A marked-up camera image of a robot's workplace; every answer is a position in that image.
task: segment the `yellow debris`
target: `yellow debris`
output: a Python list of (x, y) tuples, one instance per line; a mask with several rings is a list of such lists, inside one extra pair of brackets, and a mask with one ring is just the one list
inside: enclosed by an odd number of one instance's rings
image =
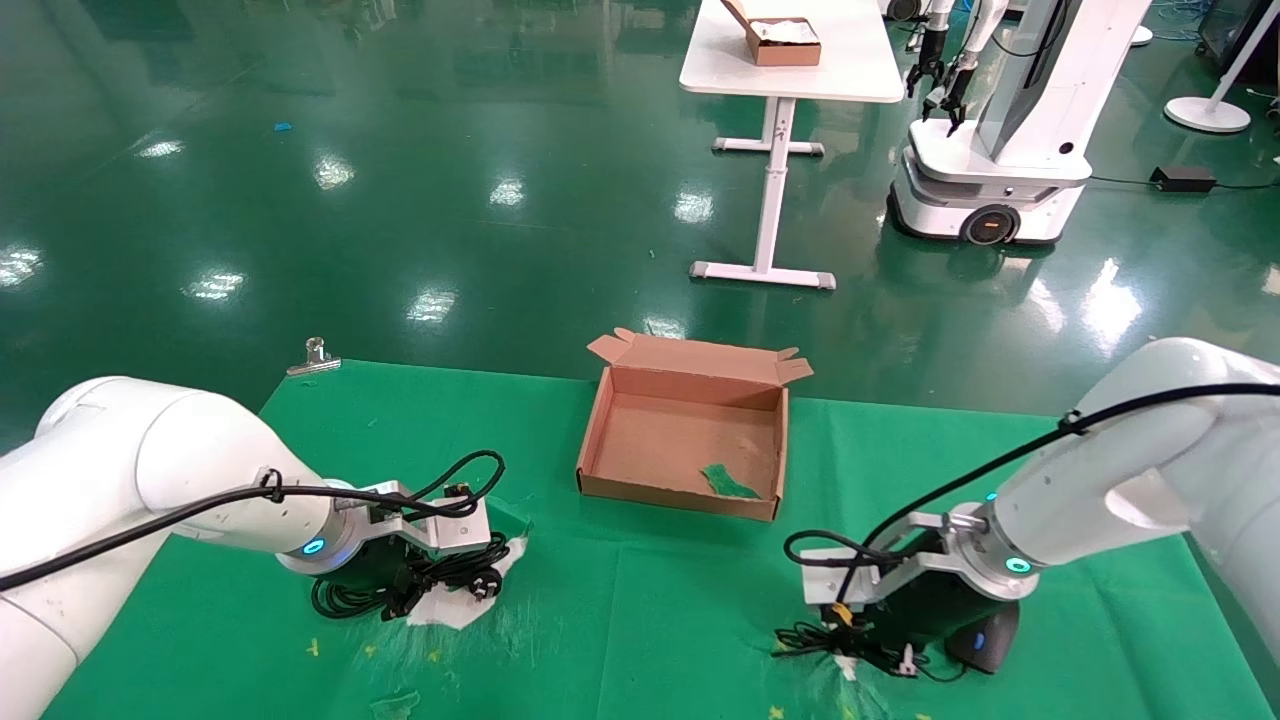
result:
[(854, 614), (850, 612), (847, 607), (845, 607), (844, 602), (837, 602), (832, 605), (831, 611), (838, 615), (840, 619), (844, 620), (846, 625), (854, 624)]

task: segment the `power adapter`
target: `power adapter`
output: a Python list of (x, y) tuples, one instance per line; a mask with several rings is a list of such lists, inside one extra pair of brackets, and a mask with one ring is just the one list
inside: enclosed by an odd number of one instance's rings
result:
[(1213, 170), (1198, 165), (1157, 167), (1151, 173), (1151, 182), (1160, 192), (1208, 192), (1217, 187)]

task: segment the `green tablecloth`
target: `green tablecloth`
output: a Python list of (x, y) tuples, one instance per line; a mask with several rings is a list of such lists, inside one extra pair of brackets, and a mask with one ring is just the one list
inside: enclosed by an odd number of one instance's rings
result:
[(782, 510), (760, 524), (581, 497), (593, 393), (353, 361), (287, 379), (262, 418), (321, 475), (420, 487), (467, 451), (506, 456), (495, 496), (535, 528), (498, 606), (462, 632), (323, 620), (274, 559), (178, 538), (47, 716), (393, 717), (371, 703), (412, 692), (415, 720), (1272, 716), (1180, 538), (1046, 573), (996, 676), (863, 665), (858, 689), (829, 659), (768, 656), (772, 629), (808, 616), (785, 536), (861, 536), (1050, 420), (795, 400)]

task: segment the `box flap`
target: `box flap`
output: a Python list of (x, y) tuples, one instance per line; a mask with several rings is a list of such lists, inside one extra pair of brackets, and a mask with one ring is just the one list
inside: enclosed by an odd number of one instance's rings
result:
[(809, 361), (795, 357), (790, 347), (780, 352), (692, 340), (673, 340), (614, 328), (586, 348), (614, 368), (668, 370), (709, 378), (733, 378), (768, 386), (785, 386), (813, 374)]
[(739, 0), (721, 0), (721, 3), (724, 3), (724, 6), (728, 8), (730, 14), (733, 15), (737, 24), (742, 26), (742, 29), (749, 33), (755, 32), (751, 29), (751, 22), (746, 19), (746, 10), (742, 9), (742, 4)]

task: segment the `cardboard box on table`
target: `cardboard box on table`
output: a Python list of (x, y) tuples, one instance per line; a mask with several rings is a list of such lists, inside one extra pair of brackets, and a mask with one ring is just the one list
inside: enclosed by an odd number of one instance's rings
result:
[[(600, 377), (577, 459), (584, 495), (772, 521), (787, 465), (786, 384), (813, 374), (774, 352), (617, 328), (588, 348)], [(723, 465), (759, 498), (717, 495), (703, 469)]]
[(751, 60), (760, 67), (782, 67), (782, 65), (817, 65), (822, 60), (822, 40), (814, 37), (815, 42), (812, 44), (790, 44), (790, 42), (771, 42), (760, 37), (760, 33), (751, 27), (751, 23), (780, 23), (785, 20), (791, 20), (796, 23), (804, 23), (813, 29), (813, 26), (806, 18), (792, 17), (792, 18), (749, 18), (746, 10), (742, 8), (740, 0), (721, 0), (728, 12), (733, 15), (733, 19), (742, 26), (746, 31), (746, 46), (751, 51)]

